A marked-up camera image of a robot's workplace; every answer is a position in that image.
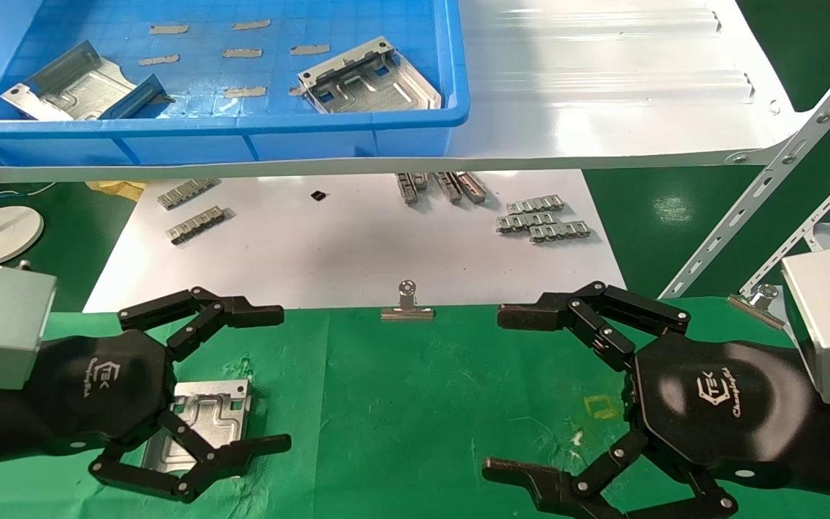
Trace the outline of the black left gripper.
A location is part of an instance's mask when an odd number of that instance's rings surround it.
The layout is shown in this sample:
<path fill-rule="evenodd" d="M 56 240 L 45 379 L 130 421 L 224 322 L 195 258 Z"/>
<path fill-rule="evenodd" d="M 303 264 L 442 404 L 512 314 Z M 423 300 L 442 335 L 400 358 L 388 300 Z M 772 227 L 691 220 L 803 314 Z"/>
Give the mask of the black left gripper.
<path fill-rule="evenodd" d="M 102 449 L 89 464 L 99 483 L 175 502 L 194 502 L 221 479 L 243 476 L 258 456 L 290 450 L 290 435 L 212 447 L 168 410 L 174 392 L 172 360 L 184 361 L 224 327 L 272 327 L 282 306 L 254 306 L 244 296 L 217 296 L 194 287 L 138 303 L 117 313 L 122 329 L 161 327 L 190 318 L 168 338 L 70 336 L 40 345 L 27 380 L 27 403 L 43 453 Z M 124 464 L 122 455 L 159 430 L 195 460 L 181 476 Z"/>

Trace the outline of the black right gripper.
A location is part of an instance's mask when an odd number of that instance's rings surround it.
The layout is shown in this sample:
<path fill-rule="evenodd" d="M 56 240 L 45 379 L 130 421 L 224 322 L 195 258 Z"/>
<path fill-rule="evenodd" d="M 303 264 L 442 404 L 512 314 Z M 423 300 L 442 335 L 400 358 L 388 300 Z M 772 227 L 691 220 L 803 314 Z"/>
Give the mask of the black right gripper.
<path fill-rule="evenodd" d="M 595 282 L 572 293 L 543 293 L 534 303 L 503 303 L 503 329 L 567 329 L 616 372 L 633 372 L 633 428 L 578 476 L 541 464 L 487 458 L 487 481 L 524 487 L 537 510 L 570 518 L 728 518 L 737 500 L 716 479 L 788 485 L 796 443 L 816 404 L 798 352 L 754 342 L 660 337 L 635 354 L 622 323 L 659 337 L 685 333 L 690 315 L 667 303 Z M 694 496 L 638 510 L 609 504 L 602 492 L 648 451 L 686 474 Z"/>

